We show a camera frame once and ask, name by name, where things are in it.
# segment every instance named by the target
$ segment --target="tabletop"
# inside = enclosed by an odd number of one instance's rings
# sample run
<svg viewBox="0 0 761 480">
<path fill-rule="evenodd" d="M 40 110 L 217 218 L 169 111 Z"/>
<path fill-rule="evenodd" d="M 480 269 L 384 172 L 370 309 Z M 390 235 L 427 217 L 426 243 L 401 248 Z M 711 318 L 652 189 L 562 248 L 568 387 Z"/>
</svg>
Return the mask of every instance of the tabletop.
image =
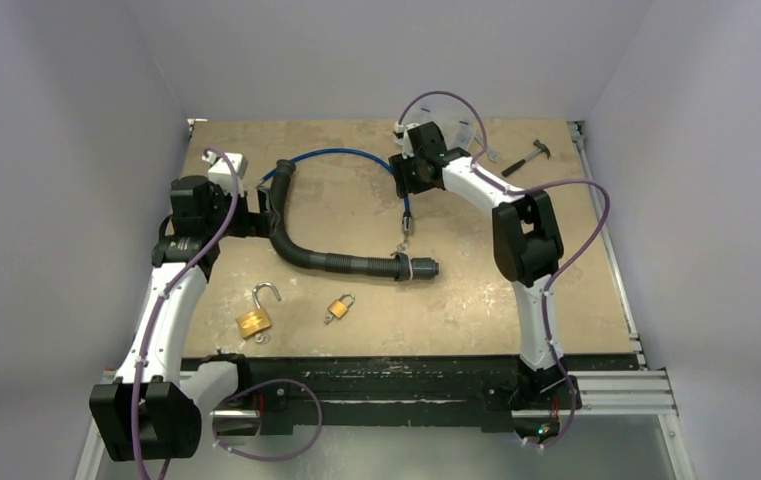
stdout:
<svg viewBox="0 0 761 480">
<path fill-rule="evenodd" d="M 509 181 L 530 187 L 582 177 L 583 169 L 566 122 L 560 119 L 488 119 L 490 146 L 503 160 L 481 164 L 499 172 L 530 152 L 535 139 L 551 150 L 513 174 Z M 205 174 L 205 146 L 238 152 L 248 159 L 244 186 L 252 211 L 253 191 L 278 159 L 311 150 L 346 147 L 384 160 L 397 153 L 392 120 L 288 120 L 198 122 L 183 175 Z M 477 144 L 470 147 L 479 148 Z M 552 189 L 550 195 L 565 246 L 563 260 L 588 238 L 597 217 L 585 186 Z M 476 355 L 519 351 L 515 298 L 492 257 L 491 218 L 462 198 L 434 189 L 410 196 L 415 232 L 407 253 L 440 264 L 432 281 L 332 274 L 294 267 L 280 259 L 267 239 L 225 238 L 206 292 L 194 313 L 184 355 L 239 352 L 248 356 Z M 391 175 L 375 163 L 350 155 L 325 155 L 297 164 L 286 222 L 296 244 L 312 250 L 388 257 L 402 240 L 403 203 Z M 257 344 L 239 335 L 236 319 L 254 308 L 260 291 L 272 328 Z M 598 239 L 556 282 L 557 328 L 566 353 L 632 351 L 624 312 L 603 242 Z M 324 317 L 343 293 L 356 302 L 340 320 Z"/>
</svg>

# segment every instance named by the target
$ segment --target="beige table surface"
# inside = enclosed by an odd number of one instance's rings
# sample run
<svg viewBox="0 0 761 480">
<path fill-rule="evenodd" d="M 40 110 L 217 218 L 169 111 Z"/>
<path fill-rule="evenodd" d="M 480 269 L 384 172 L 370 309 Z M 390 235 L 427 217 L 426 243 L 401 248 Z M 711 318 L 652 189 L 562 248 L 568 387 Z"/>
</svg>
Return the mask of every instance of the beige table surface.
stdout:
<svg viewBox="0 0 761 480">
<path fill-rule="evenodd" d="M 280 158 L 319 148 L 348 147 L 384 160 L 396 153 L 391 120 L 198 122 L 183 175 L 205 174 L 204 146 L 244 154 L 244 185 L 251 190 Z M 583 175 L 565 121 L 487 120 L 490 145 L 505 168 L 531 150 L 538 138 L 552 156 L 541 156 L 512 177 L 532 186 Z M 381 167 L 360 157 L 328 155 L 301 162 L 292 181 L 287 225 L 298 245 L 322 252 L 385 257 L 401 241 L 402 202 Z M 589 191 L 583 186 L 551 191 L 566 255 L 595 227 Z M 185 356 L 220 348 L 249 356 L 465 355 L 519 351 L 515 299 L 492 258 L 491 219 L 458 196 L 431 190 L 410 197 L 415 234 L 408 253 L 440 264 L 433 281 L 395 282 L 302 270 L 281 260 L 266 239 L 227 238 L 209 286 L 198 304 Z M 251 289 L 272 282 L 260 300 L 273 327 L 269 343 L 239 336 L 236 318 L 253 308 Z M 604 246 L 598 240 L 556 284 L 558 329 L 568 353 L 630 352 L 627 327 Z M 332 300 L 344 292 L 356 304 L 342 319 L 324 325 Z"/>
</svg>

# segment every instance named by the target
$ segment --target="blue hose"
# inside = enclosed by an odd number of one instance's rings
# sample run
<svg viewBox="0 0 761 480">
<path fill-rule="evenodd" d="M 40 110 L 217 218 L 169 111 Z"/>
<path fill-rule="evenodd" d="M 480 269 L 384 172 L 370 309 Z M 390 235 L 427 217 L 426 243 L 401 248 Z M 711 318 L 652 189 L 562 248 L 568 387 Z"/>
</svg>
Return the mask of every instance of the blue hose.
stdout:
<svg viewBox="0 0 761 480">
<path fill-rule="evenodd" d="M 374 163 L 380 165 L 384 169 L 386 169 L 387 172 L 389 172 L 389 175 L 394 175 L 392 172 L 392 167 L 389 166 L 388 163 L 384 162 L 382 158 L 372 155 L 368 152 L 363 152 L 362 150 L 354 150 L 352 148 L 322 148 L 321 150 L 313 150 L 311 152 L 304 153 L 303 155 L 298 155 L 297 157 L 291 159 L 290 161 L 292 163 L 298 163 L 301 160 L 306 160 L 307 158 L 317 157 L 319 155 L 329 155 L 333 153 L 346 153 L 350 155 L 356 155 L 358 157 L 367 158 L 369 160 L 374 161 Z M 270 172 L 266 173 L 264 177 L 262 177 L 262 180 L 260 180 L 260 183 L 267 182 L 271 179 L 271 177 L 274 176 L 274 170 L 271 170 Z M 409 212 L 409 197 L 404 197 L 404 211 Z"/>
</svg>

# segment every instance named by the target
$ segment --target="black corrugated tube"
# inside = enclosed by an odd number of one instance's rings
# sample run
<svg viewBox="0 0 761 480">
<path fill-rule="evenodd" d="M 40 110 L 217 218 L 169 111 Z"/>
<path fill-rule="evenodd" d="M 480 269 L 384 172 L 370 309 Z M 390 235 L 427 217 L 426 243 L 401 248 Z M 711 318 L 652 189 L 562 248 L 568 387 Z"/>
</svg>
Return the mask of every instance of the black corrugated tube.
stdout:
<svg viewBox="0 0 761 480">
<path fill-rule="evenodd" d="M 404 280 L 429 280 L 439 274 L 439 263 L 432 258 L 410 259 L 404 253 L 392 258 L 355 257 L 339 253 L 320 253 L 295 245 L 286 233 L 286 197 L 292 183 L 295 164 L 288 160 L 277 161 L 271 180 L 271 245 L 280 257 L 296 267 L 324 270 L 333 273 L 368 275 L 370 277 Z"/>
</svg>

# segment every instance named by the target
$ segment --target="gold padlock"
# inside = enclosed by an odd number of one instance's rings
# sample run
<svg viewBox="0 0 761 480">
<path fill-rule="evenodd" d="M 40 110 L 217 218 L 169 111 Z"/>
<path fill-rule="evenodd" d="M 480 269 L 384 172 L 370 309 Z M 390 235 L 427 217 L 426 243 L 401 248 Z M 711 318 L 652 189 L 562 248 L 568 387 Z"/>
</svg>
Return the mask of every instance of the gold padlock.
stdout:
<svg viewBox="0 0 761 480">
<path fill-rule="evenodd" d="M 251 295 L 253 296 L 253 304 L 256 305 L 256 309 L 251 310 L 236 319 L 236 323 L 239 325 L 239 333 L 244 339 L 250 338 L 263 330 L 271 328 L 271 319 L 268 318 L 268 312 L 262 308 L 259 304 L 259 298 L 256 296 L 259 290 L 263 287 L 268 287 L 273 290 L 274 296 L 277 297 L 278 302 L 282 300 L 282 298 L 280 298 L 280 292 L 277 291 L 277 287 L 268 282 L 263 282 L 253 287 Z"/>
<path fill-rule="evenodd" d="M 344 302 L 346 298 L 351 299 L 347 304 Z M 354 302 L 356 302 L 356 297 L 351 293 L 346 293 L 334 300 L 333 303 L 327 307 L 327 316 L 324 317 L 324 325 L 329 325 L 333 320 L 344 317 L 345 314 L 348 313 L 348 310 L 353 306 Z"/>
</svg>

